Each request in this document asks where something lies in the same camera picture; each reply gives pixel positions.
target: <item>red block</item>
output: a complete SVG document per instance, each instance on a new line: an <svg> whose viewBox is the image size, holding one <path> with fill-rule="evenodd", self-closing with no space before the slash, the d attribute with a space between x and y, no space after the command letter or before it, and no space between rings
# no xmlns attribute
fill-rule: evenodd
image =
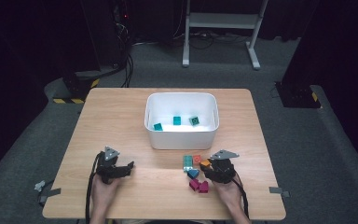
<svg viewBox="0 0 358 224"><path fill-rule="evenodd" d="M201 155L193 156L193 163L199 164L201 162Z"/></svg>
<svg viewBox="0 0 358 224"><path fill-rule="evenodd" d="M202 182L200 184L199 193L208 193L209 185L207 181Z"/></svg>
<svg viewBox="0 0 358 224"><path fill-rule="evenodd" d="M190 187L194 190L194 191L196 191L199 187L200 187L200 182L199 182L199 180L198 179L192 179L192 180L190 180Z"/></svg>

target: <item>human hand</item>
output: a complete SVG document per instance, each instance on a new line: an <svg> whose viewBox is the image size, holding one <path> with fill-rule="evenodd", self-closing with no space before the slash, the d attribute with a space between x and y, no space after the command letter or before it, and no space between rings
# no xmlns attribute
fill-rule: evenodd
<svg viewBox="0 0 358 224"><path fill-rule="evenodd" d="M235 175L234 179L237 183L240 183L238 175ZM215 181L212 182L217 190L217 193L219 194L220 200L222 200L228 209L237 207L241 208L241 192L233 181L227 184Z"/></svg>
<svg viewBox="0 0 358 224"><path fill-rule="evenodd" d="M240 183L238 175L234 176L234 180ZM233 182L226 184L212 181L217 193L219 194L220 200L228 208L231 216L235 223L252 223L251 220L245 215L241 208L241 191L238 186Z"/></svg>
<svg viewBox="0 0 358 224"><path fill-rule="evenodd" d="M104 223L107 209L113 201L121 178L115 178L110 184L104 184L100 175L92 180L91 198L92 214L90 223Z"/></svg>

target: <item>orange block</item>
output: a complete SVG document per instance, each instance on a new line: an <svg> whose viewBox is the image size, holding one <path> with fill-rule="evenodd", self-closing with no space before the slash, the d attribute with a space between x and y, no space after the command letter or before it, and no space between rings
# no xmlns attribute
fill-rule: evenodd
<svg viewBox="0 0 358 224"><path fill-rule="evenodd" d="M208 161L208 160L205 160L205 161L202 161L202 162L201 162L201 165L203 165L203 166L205 166L205 167L208 167L208 166L211 165L211 162Z"/></svg>
<svg viewBox="0 0 358 224"><path fill-rule="evenodd" d="M199 164L201 162L201 155L193 156L193 163Z"/></svg>

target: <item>green cube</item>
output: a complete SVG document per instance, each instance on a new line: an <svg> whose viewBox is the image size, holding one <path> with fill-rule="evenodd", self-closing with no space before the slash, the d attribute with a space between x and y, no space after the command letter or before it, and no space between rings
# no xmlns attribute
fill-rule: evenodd
<svg viewBox="0 0 358 224"><path fill-rule="evenodd" d="M155 131L162 131L161 123L157 123L154 125Z"/></svg>
<svg viewBox="0 0 358 224"><path fill-rule="evenodd" d="M189 120L193 126L200 124L199 117L191 117Z"/></svg>
<svg viewBox="0 0 358 224"><path fill-rule="evenodd" d="M173 117L173 125L181 125L182 121L180 117Z"/></svg>

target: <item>pink block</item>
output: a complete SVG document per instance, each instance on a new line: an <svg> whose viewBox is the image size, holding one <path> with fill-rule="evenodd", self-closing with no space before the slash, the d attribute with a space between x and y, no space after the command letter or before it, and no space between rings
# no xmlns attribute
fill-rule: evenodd
<svg viewBox="0 0 358 224"><path fill-rule="evenodd" d="M209 190L208 182L207 181L202 182L199 188L200 193L208 193L208 190Z"/></svg>

